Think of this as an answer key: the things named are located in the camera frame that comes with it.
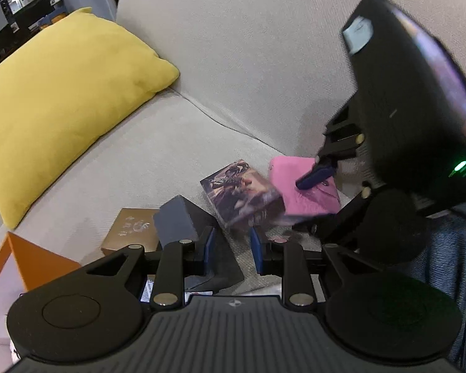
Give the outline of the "beige fabric sofa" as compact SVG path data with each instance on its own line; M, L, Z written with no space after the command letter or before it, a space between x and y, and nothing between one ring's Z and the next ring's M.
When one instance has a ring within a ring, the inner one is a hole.
M16 228L81 263L123 207L173 196L208 204L200 180L237 159L261 172L311 157L354 92L340 30L360 0L119 0L123 26L180 72L94 143ZM392 0L439 37L466 74L466 0Z

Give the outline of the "pink square pouch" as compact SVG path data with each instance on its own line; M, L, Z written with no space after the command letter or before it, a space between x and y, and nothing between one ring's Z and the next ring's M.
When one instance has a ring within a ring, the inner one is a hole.
M314 158L277 156L270 161L268 176L281 194L284 213L277 223L296 224L315 216L338 213L341 209L339 193L332 176L316 184L311 176Z

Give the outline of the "yellow pillow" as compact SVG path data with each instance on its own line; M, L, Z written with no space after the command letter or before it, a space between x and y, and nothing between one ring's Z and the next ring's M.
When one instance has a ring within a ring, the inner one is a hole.
M115 22L81 8L0 64L0 216L17 227L33 203L178 69Z

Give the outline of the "brown cardboard small box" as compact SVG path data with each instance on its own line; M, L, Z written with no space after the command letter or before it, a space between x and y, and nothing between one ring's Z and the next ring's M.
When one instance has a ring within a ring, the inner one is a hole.
M160 241L154 223L158 209L123 208L118 213L101 245L104 255L116 252L122 247L139 244L146 252L160 248Z

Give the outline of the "blue jeans leg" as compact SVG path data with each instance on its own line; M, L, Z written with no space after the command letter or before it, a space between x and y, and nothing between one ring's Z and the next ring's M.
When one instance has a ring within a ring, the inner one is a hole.
M452 213L428 218L423 237L425 249L402 270L455 301L462 323L448 359L466 372L466 203Z

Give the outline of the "orange storage box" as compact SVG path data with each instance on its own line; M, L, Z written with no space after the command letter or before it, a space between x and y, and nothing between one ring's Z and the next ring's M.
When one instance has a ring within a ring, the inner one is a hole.
M0 291L28 292L80 268L80 264L7 233L0 247Z

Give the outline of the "dark grey box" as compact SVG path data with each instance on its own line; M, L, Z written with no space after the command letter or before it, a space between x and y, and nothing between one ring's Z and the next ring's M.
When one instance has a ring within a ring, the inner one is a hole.
M175 196L161 206L153 220L162 246L182 240L199 242L207 228L213 229L207 273L205 276L192 275L184 279L186 291L217 293L243 282L244 274L219 222L207 211L183 196Z

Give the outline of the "purple illustrated card box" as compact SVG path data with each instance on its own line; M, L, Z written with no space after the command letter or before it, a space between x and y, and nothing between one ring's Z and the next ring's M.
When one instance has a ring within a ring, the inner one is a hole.
M243 159L203 178L200 184L226 229L269 225L285 212L278 189Z

